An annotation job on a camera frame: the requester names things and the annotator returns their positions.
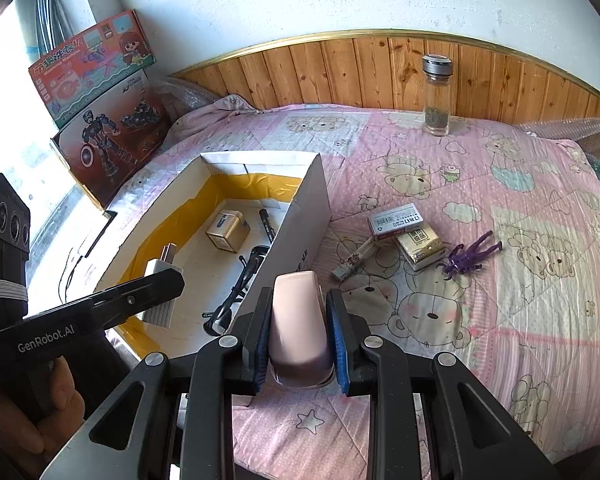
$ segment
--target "silver bottle cap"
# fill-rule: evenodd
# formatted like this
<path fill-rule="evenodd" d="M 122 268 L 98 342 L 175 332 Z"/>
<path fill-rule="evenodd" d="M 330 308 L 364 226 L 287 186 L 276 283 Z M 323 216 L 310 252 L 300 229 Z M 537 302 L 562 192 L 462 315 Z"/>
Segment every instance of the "silver bottle cap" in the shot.
<path fill-rule="evenodd" d="M 422 71 L 432 76 L 449 77 L 454 72 L 454 64 L 446 56 L 425 54 L 422 56 Z"/>

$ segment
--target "white wall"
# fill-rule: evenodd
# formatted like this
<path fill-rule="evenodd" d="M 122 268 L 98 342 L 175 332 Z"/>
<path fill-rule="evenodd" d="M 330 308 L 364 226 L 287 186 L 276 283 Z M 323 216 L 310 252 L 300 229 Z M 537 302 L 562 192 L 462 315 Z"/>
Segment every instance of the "white wall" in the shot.
<path fill-rule="evenodd" d="M 352 28 L 435 30 L 544 59 L 600 90 L 600 17 L 587 0 L 120 0 L 172 73 L 264 41 Z"/>

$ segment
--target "white elastic band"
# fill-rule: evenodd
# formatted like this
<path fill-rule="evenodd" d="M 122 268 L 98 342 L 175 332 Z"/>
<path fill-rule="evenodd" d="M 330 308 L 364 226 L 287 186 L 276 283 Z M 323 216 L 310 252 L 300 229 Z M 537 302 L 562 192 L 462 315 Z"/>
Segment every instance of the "white elastic band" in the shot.
<path fill-rule="evenodd" d="M 7 280 L 0 280 L 0 298 L 4 298 L 5 300 L 29 301 L 26 286 L 8 282 Z"/>

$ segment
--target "open box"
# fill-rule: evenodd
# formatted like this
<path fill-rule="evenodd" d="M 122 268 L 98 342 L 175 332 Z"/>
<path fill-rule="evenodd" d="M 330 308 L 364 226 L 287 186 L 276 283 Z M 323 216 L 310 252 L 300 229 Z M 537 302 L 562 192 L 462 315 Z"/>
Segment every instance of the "open box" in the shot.
<path fill-rule="evenodd" d="M 202 153 L 167 186 L 124 241 L 107 268 L 102 286 L 144 275 L 147 261 L 164 245 L 178 247 L 173 263 L 183 269 L 185 288 L 176 300 L 170 328 L 135 317 L 117 328 L 139 358 L 162 351 L 170 357 L 195 352 L 212 340 L 203 312 L 216 309 L 231 291 L 242 264 L 256 245 L 269 245 L 258 212 L 266 208 L 276 238 L 240 314 L 252 312 L 260 289 L 280 274 L 307 269 L 331 217 L 322 161 L 307 152 Z M 241 211 L 251 231 L 238 253 L 215 247 L 206 229 L 221 209 Z"/>

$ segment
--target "purple toy figure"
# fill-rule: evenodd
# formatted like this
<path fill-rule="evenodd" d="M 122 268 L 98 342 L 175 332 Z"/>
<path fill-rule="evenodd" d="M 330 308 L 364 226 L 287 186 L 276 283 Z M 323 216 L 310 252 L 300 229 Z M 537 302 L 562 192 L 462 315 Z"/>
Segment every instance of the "purple toy figure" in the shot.
<path fill-rule="evenodd" d="M 464 244 L 456 245 L 454 250 L 449 253 L 448 264 L 443 262 L 438 264 L 439 267 L 444 267 L 442 272 L 446 272 L 448 274 L 448 277 L 445 278 L 445 280 L 450 280 L 453 277 L 454 272 L 465 274 L 466 272 L 471 272 L 472 270 L 481 269 L 482 264 L 479 264 L 478 262 L 483 261 L 496 249 L 502 250 L 502 242 L 498 242 L 497 244 L 489 247 L 486 251 L 478 251 L 478 246 L 491 235 L 493 235 L 493 231 L 485 232 L 485 234 L 478 238 L 473 244 L 468 246 L 461 254 L 458 254 L 458 251 L 464 248 Z"/>

